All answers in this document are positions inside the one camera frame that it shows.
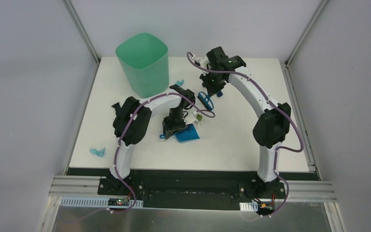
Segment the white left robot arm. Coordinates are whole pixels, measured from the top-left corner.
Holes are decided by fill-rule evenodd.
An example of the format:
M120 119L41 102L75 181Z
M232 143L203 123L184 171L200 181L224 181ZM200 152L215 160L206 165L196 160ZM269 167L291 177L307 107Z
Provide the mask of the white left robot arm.
M122 105L112 105L115 110L113 128L117 137L117 150L110 168L114 179L109 188L115 195L120 196L127 192L128 182L124 178L130 173L135 145L146 135L150 119L162 112L169 113L162 121L163 138L167 140L187 128L183 111L195 103L195 100L192 90L172 85L167 91L150 98L138 100L128 97Z

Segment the blue plastic dustpan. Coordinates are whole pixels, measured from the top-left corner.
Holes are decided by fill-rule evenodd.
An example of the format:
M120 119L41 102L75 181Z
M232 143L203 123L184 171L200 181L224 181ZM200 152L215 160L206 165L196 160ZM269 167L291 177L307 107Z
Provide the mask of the blue plastic dustpan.
M193 124L188 124L184 130L174 133L173 136L179 143L187 143L200 139L200 136Z

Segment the blue hand brush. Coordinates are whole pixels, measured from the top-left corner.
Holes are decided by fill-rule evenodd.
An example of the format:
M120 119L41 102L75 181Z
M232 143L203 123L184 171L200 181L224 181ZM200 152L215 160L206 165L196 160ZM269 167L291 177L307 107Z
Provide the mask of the blue hand brush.
M205 92L200 91L197 98L206 110L212 111L214 109L214 103L212 102L211 97Z

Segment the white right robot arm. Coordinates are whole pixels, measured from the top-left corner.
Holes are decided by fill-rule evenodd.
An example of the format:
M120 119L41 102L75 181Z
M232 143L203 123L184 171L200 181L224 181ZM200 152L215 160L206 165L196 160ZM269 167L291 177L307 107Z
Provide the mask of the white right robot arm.
M209 51L205 58L188 54L188 59L202 71L200 80L208 96L216 95L226 84L231 84L254 110L257 122L252 134L259 145L255 192L261 198L269 197L274 192L272 183L278 180L277 156L292 124L291 106L271 97L254 79L246 62L240 56L227 56L221 47Z

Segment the green paper scrap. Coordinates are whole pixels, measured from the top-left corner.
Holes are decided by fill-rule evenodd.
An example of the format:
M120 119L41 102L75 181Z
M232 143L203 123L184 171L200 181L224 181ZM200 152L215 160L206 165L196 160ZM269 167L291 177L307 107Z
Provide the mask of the green paper scrap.
M196 120L197 120L198 122L201 122L202 119L203 119L203 116L202 116L201 114L197 114L197 115L195 115L195 118L196 118Z

